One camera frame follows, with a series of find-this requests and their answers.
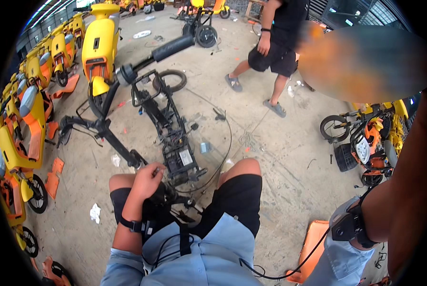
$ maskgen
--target black strap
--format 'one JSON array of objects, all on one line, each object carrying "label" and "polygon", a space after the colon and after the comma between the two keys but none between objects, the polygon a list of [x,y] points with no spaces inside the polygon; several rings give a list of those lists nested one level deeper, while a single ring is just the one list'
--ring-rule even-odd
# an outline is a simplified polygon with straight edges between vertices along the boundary
[{"label": "black strap", "polygon": [[191,254],[190,248],[190,233],[188,226],[184,223],[180,224],[180,256]]},{"label": "black strap", "polygon": [[123,217],[119,220],[119,222],[126,227],[129,227],[130,232],[141,232],[142,231],[142,222],[141,221],[128,221]]}]

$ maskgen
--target black bag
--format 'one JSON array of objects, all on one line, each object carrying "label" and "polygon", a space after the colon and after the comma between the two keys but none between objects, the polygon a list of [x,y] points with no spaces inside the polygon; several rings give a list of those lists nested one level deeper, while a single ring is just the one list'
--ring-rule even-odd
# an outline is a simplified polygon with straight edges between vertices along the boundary
[{"label": "black bag", "polygon": [[164,3],[162,3],[161,1],[155,1],[153,3],[153,8],[155,9],[155,11],[162,11],[164,10]]}]

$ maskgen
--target white label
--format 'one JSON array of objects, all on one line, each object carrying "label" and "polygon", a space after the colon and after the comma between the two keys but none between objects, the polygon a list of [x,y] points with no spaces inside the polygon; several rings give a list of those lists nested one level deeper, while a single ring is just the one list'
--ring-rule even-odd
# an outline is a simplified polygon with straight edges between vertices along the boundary
[{"label": "white label", "polygon": [[180,155],[180,159],[182,159],[183,166],[193,163],[193,159],[191,158],[191,155],[188,149],[179,152],[179,155]]}]

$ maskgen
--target wooden table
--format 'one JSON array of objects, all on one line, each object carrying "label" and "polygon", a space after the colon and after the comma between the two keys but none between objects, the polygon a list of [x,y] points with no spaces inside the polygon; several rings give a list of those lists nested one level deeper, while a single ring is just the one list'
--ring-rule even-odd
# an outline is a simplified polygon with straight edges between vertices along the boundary
[{"label": "wooden table", "polygon": [[[258,19],[250,16],[251,6],[253,5],[253,3],[261,5],[260,14],[258,15]],[[247,18],[249,20],[256,21],[258,23],[261,23],[261,21],[260,21],[259,18],[261,18],[261,14],[263,13],[263,8],[264,8],[265,4],[266,4],[266,2],[264,2],[264,1],[260,1],[260,0],[249,0],[247,11],[245,11],[245,18]]]}]

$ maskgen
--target black rubber grip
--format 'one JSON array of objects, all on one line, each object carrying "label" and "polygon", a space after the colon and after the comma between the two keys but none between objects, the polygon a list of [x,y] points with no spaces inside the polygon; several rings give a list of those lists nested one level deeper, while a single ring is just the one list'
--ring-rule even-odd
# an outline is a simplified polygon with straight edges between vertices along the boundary
[{"label": "black rubber grip", "polygon": [[194,38],[191,35],[178,37],[169,43],[152,51],[152,56],[157,62],[178,53],[181,50],[194,46]]}]

